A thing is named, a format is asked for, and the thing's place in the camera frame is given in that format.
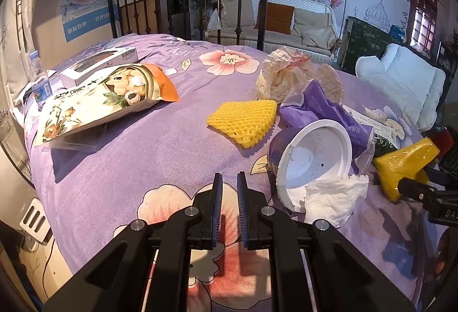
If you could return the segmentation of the yellow plastic wrapper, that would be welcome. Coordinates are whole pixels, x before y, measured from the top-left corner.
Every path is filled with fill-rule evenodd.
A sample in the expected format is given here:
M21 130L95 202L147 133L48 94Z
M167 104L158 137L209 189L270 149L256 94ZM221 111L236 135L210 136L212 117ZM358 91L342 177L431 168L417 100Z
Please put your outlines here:
M373 159L384 195L391 202L401 198L398 183L402 178L409 178L418 183L427 184L429 178L424 167L435 160L439 149L430 138L387 153Z

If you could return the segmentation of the white tissue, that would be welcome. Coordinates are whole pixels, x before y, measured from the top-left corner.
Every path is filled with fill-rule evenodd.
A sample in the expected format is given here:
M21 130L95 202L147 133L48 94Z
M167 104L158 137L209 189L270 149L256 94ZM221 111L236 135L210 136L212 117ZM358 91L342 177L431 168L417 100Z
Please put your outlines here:
M305 222L327 220L333 227L341 227L351 216L359 198L366 198L370 178L351 175L338 179L317 179L305 186L301 202Z

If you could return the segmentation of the white purple paper bowl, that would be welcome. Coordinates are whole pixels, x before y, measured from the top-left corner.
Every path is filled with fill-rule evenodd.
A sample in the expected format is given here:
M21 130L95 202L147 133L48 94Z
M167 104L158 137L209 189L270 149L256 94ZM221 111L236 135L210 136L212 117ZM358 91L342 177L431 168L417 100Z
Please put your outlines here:
M303 213L307 184L349 175L352 145L340 123L320 119L281 130L270 142L267 159L284 207Z

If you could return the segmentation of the yellow foam fruit net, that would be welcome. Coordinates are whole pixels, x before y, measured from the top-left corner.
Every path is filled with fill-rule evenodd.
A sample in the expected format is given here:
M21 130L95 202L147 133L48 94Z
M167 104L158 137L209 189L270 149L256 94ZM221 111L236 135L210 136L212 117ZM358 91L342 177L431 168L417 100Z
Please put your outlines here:
M206 123L248 149L257 145L273 127L276 120L277 103L262 99L222 103Z

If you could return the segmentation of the green white carton box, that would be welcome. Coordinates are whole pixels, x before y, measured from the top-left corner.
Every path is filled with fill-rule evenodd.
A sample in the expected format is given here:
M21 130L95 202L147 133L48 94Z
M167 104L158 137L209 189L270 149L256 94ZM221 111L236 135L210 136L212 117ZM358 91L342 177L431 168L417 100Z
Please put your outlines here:
M359 124L373 127L375 141L374 155L376 157L400 148L400 142L404 139L405 133L397 121L384 118L384 116L376 116L376 119L373 119L346 105L343 106L343 109Z

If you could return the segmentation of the white padded rocking chair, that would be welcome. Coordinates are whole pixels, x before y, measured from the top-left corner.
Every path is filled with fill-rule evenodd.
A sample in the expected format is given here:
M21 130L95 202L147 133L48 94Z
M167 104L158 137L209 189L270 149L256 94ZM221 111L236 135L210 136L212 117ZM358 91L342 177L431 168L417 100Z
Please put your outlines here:
M388 44L381 58L358 58L355 73L395 103L418 130L433 128L446 81L443 70L407 47Z

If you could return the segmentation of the purple floral bed sheet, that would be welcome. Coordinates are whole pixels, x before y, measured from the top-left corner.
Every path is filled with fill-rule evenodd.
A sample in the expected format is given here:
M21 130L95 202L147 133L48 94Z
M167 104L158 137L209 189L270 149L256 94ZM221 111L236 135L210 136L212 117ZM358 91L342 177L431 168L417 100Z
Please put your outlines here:
M224 177L222 228L215 250L192 254L188 311L272 311L268 252L247 251L239 237L236 177L244 171L251 189L283 208L271 193L273 176L252 173L253 167L260 170L280 128L276 125L266 139L244 149L206 124L222 103L257 99L255 82L267 55L250 47L223 48L165 34L125 36L111 44L136 47L144 63L175 69L171 81L180 101L158 103L108 123L90 154L31 146L39 113L28 112L25 137L33 183L69 269L75 274L132 220L156 223L189 206L219 172ZM221 51L249 56L249 69L214 74ZM341 71L338 76L345 105L387 115L388 125L400 131L397 135L404 132L408 143L420 140L392 101L356 76ZM392 203L379 186L370 186L339 231L418 311L430 304L437 245L445 228L429 223L420 204Z

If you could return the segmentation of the purple plastic bag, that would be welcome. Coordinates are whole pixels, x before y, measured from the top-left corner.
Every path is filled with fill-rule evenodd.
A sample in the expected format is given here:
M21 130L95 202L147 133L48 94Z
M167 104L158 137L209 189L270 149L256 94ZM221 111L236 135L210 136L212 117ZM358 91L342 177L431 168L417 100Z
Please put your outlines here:
M356 174L366 174L375 153L373 127L358 123L343 106L329 100L317 80L296 85L279 107L281 120L288 127L305 127L320 119L341 124L352 144L352 167Z

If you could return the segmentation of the dark green floral panel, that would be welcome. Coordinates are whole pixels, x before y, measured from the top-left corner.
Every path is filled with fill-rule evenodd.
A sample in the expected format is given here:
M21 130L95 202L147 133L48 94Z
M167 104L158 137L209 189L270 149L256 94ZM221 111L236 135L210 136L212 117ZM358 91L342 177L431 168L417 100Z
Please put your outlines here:
M338 66L342 71L355 75L356 61L360 57L377 56L381 59L388 44L402 45L402 42L376 26L349 16L338 50Z

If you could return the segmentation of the floral snack bag orange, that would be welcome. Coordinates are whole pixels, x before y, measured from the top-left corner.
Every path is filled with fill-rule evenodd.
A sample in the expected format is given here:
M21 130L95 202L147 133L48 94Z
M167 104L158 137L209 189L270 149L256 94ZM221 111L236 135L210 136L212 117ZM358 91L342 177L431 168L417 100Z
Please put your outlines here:
M101 126L160 102L178 101L171 79L155 64L104 68L46 101L33 145Z

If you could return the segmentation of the crumpled beige plastic bag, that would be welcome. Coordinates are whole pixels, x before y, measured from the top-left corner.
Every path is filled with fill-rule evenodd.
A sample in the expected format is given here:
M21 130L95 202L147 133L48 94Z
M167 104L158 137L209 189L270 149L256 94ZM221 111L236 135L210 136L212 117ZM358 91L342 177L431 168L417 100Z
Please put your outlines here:
M292 88L305 88L311 80L317 80L329 100L339 104L343 102L343 84L332 66L314 64L304 53L280 47L263 60L256 79L257 96L282 103Z

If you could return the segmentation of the plastic water bottle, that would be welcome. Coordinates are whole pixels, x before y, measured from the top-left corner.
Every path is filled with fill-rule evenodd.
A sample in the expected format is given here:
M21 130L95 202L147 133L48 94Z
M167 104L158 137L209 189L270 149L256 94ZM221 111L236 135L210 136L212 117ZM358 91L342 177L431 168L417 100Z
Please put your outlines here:
M31 65L31 88L37 106L41 109L44 103L53 95L50 80L37 50L29 53Z

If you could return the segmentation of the beige sofa cushion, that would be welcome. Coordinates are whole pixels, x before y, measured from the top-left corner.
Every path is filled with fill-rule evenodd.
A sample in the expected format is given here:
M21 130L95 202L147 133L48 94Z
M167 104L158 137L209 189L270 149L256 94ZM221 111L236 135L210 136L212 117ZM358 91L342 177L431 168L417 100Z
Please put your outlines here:
M305 9L294 10L291 34L300 37L304 46L323 50L333 50L338 40L337 30L329 13L315 13Z

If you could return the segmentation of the white product box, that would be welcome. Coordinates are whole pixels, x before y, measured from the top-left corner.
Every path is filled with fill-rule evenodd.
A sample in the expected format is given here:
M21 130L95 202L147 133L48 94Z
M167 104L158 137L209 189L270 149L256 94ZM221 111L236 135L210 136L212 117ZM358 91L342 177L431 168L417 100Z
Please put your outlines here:
M77 61L64 69L59 77L65 88L72 88L82 84L96 71L112 66L134 63L138 60L135 47L111 48L101 50L96 54Z

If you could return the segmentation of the white wicker sofa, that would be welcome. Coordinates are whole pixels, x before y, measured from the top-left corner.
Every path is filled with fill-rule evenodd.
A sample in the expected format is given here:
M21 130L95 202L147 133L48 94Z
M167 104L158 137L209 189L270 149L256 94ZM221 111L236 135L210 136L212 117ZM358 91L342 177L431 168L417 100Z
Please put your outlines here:
M257 46L261 0L222 0L214 10L206 37L223 45ZM306 50L330 58L338 43L335 13L311 0L268 0L264 50L279 46Z

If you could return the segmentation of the orange brown cushion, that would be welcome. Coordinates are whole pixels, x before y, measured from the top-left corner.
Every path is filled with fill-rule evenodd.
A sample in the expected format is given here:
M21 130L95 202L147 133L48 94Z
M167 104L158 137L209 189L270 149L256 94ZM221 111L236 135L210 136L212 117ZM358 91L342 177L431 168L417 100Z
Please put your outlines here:
M268 2L266 5L265 29L267 31L290 35L294 8Z

